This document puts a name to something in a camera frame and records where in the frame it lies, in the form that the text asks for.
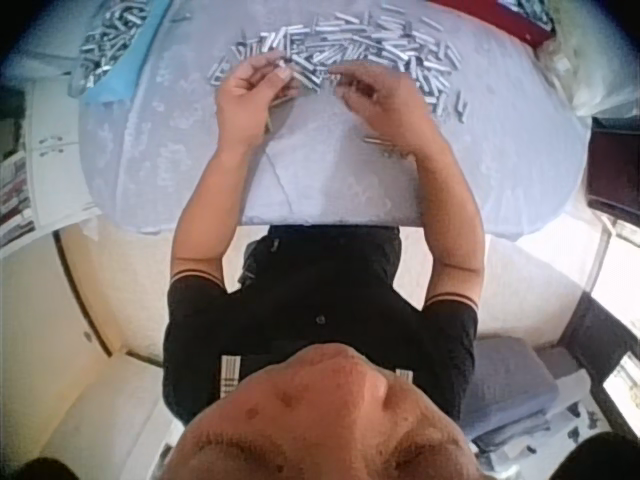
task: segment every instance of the man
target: man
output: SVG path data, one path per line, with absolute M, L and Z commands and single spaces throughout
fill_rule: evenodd
M 422 311 L 393 290 L 393 228 L 272 228 L 243 288 L 225 290 L 222 257 L 269 105 L 296 94 L 280 57 L 252 58 L 220 87 L 218 149 L 176 230 L 164 395 L 189 425 L 165 478 L 480 478 L 454 422 L 474 366 L 484 232 L 408 75 L 332 69 L 347 108 L 415 156 L 434 258 Z

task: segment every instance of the window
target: window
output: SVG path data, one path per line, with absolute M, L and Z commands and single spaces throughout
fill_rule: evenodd
M 605 380 L 604 389 L 631 429 L 640 436 L 640 361 L 627 353 Z
M 640 339 L 640 229 L 615 229 L 592 295 Z

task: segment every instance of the table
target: table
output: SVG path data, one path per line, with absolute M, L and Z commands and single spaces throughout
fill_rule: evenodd
M 369 0 L 188 0 L 158 31 L 130 103 L 83 106 L 83 171 L 99 208 L 140 233 L 173 229 L 217 140 L 205 76 L 249 35 Z M 417 20 L 428 14 L 463 57 L 452 88 L 470 100 L 466 124 L 440 122 L 480 206 L 487 233 L 518 238 L 558 216 L 579 185 L 589 128 L 547 84 L 531 49 L 483 22 L 418 0 L 395 0 Z M 362 143 L 366 128 L 330 92 L 282 107 L 251 172 L 243 224 L 419 225 L 415 167 Z

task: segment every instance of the black pants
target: black pants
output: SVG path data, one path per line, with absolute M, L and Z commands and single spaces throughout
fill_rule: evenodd
M 257 278 L 286 275 L 301 264 L 327 261 L 393 284 L 401 252 L 397 227 L 275 226 L 247 246 L 240 284 L 248 286 Z

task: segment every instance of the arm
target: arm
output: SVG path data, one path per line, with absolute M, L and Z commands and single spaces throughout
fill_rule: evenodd
M 477 308 L 484 279 L 482 219 L 453 151 L 408 75 L 354 62 L 336 67 L 336 93 L 383 138 L 415 156 L 422 224 L 433 254 L 425 305 L 451 298 Z
M 249 163 L 264 139 L 269 105 L 293 96 L 280 52 L 239 65 L 218 91 L 218 148 L 187 203 L 173 239 L 171 277 L 200 275 L 224 286 L 222 257 L 235 235 Z

